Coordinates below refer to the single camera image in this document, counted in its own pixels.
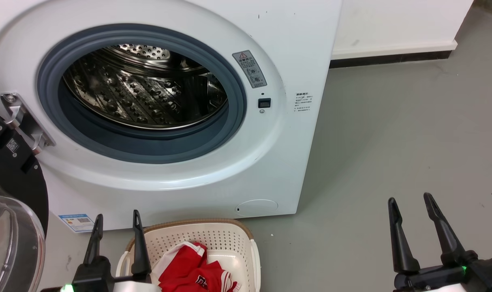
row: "metal hinge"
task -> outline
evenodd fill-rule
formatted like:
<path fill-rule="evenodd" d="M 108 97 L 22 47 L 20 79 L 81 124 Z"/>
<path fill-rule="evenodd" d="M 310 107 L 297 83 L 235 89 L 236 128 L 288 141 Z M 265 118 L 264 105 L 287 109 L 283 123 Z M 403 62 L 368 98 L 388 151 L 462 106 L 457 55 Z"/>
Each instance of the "metal hinge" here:
<path fill-rule="evenodd" d="M 38 155 L 46 146 L 55 146 L 55 141 L 33 117 L 20 95 L 15 92 L 1 94 L 1 102 L 10 115 L 5 123 L 23 136 L 34 155 Z"/>

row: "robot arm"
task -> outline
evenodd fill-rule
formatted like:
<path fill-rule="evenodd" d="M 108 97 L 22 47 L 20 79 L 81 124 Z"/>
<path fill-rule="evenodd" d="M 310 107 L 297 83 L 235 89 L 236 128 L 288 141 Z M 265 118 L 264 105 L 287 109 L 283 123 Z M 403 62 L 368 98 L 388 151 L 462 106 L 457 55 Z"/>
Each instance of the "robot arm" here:
<path fill-rule="evenodd" d="M 102 214 L 96 217 L 84 261 L 77 268 L 71 285 L 41 292 L 161 292 L 158 286 L 150 284 L 151 268 L 140 213 L 137 210 L 133 213 L 135 262 L 131 266 L 133 275 L 127 277 L 112 277 L 109 259 L 100 255 L 103 219 Z"/>
<path fill-rule="evenodd" d="M 455 235 L 437 202 L 424 193 L 429 218 L 434 222 L 441 244 L 441 266 L 420 268 L 412 256 L 401 223 L 403 218 L 394 198 L 388 200 L 390 237 L 394 271 L 394 292 L 492 292 L 492 259 L 479 260 L 474 251 L 466 251 Z"/>

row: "red and white garment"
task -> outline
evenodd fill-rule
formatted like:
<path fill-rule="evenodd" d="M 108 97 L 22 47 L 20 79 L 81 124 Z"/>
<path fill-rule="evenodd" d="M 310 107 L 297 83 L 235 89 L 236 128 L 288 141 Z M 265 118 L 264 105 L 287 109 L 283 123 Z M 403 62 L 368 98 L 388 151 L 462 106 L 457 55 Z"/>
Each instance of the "red and white garment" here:
<path fill-rule="evenodd" d="M 207 264 L 207 248 L 182 242 L 167 251 L 154 266 L 162 292 L 238 292 L 240 284 L 218 261 Z"/>

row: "energy label sticker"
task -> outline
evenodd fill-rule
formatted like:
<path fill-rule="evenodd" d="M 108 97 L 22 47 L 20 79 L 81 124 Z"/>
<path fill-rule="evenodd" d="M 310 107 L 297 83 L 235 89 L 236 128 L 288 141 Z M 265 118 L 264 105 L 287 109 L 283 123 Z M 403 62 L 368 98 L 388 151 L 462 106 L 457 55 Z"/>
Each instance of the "energy label sticker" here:
<path fill-rule="evenodd" d="M 59 218 L 75 232 L 89 232 L 93 230 L 93 220 L 86 214 L 59 215 Z"/>

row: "washing machine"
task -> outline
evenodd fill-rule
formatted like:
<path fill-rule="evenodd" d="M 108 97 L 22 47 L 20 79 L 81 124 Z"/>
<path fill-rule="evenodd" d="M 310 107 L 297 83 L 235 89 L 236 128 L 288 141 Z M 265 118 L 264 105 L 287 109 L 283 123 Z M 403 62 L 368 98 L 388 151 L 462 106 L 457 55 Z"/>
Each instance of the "washing machine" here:
<path fill-rule="evenodd" d="M 0 180 L 76 232 L 294 214 L 340 6 L 0 0 Z"/>

